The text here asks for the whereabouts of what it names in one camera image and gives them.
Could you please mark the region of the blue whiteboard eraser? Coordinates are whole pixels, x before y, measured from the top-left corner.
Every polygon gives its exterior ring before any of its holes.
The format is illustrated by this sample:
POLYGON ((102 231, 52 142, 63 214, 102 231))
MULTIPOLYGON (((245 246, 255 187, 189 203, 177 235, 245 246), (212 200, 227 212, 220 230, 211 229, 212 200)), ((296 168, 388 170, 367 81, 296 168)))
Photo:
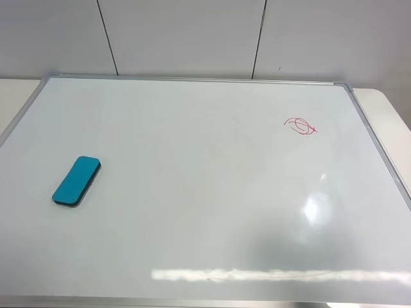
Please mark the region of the blue whiteboard eraser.
POLYGON ((66 177, 52 195, 57 205, 75 208, 79 206, 96 175, 101 169, 101 162, 94 157, 78 157, 66 177))

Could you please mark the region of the red marker scribble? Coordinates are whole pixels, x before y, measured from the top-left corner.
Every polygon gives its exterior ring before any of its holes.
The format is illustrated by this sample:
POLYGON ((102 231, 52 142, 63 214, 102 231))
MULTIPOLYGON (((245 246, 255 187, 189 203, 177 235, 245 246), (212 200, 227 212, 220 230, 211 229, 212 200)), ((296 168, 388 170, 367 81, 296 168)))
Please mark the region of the red marker scribble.
POLYGON ((314 126, 310 125, 307 120, 300 117, 289 118, 283 123, 283 125, 291 128, 299 135, 311 135, 313 133, 317 133, 314 126))

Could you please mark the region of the white whiteboard with aluminium frame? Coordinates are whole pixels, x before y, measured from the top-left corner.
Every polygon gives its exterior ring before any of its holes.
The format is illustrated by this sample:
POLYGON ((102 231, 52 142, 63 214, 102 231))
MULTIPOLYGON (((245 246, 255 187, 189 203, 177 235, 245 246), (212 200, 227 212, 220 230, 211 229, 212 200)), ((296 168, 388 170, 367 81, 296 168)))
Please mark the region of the white whiteboard with aluminium frame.
POLYGON ((347 85, 41 81, 1 136, 3 306, 281 302, 410 304, 410 190, 347 85))

